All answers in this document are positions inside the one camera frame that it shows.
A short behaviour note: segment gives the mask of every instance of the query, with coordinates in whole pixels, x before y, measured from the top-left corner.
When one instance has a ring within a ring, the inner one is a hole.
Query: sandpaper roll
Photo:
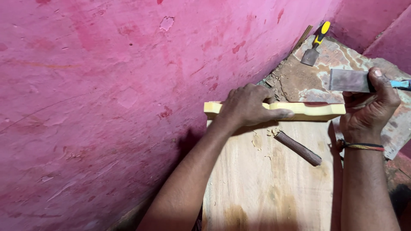
[[[293,150],[295,153],[299,154],[302,158],[308,161],[313,166],[318,166],[322,163],[321,157],[317,154],[312,152],[310,149],[306,148],[304,145],[300,144],[299,142],[291,139],[287,136],[284,132],[280,131],[276,136],[275,139],[280,141],[282,144]]]

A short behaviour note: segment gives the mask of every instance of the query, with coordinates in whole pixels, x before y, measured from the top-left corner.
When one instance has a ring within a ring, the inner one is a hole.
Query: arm
[[[344,92],[347,114],[340,119],[340,129],[348,143],[381,145],[381,131],[401,101],[378,68],[370,69],[368,77],[377,93]],[[346,148],[342,188],[342,231],[399,231],[382,152]]]
[[[294,115],[286,109],[263,108],[263,100],[272,97],[272,91],[253,84],[231,90],[220,114],[167,179],[137,231],[190,231],[200,211],[208,178],[228,138],[242,126]]]

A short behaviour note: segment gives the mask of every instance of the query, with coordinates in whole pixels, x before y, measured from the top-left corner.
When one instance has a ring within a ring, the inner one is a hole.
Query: yellow and black handle
[[[330,22],[326,21],[321,27],[320,34],[318,34],[315,39],[314,39],[314,45],[313,48],[317,48],[322,42],[323,38],[326,36],[326,33],[328,32],[328,29],[330,28]]]

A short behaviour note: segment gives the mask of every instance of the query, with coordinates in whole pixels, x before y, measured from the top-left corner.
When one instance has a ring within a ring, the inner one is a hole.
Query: blue chisel handle
[[[390,80],[390,82],[393,88],[411,91],[411,79],[403,80],[403,81]]]

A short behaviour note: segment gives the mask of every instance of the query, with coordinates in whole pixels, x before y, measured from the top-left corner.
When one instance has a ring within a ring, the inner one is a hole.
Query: hand
[[[343,92],[346,114],[339,126],[349,143],[381,143],[381,131],[397,109],[401,100],[390,80],[381,70],[372,67],[368,78],[376,94]]]
[[[251,83],[245,87],[232,89],[217,118],[223,118],[239,128],[294,116],[288,109],[269,110],[262,106],[264,100],[273,97],[272,90]]]

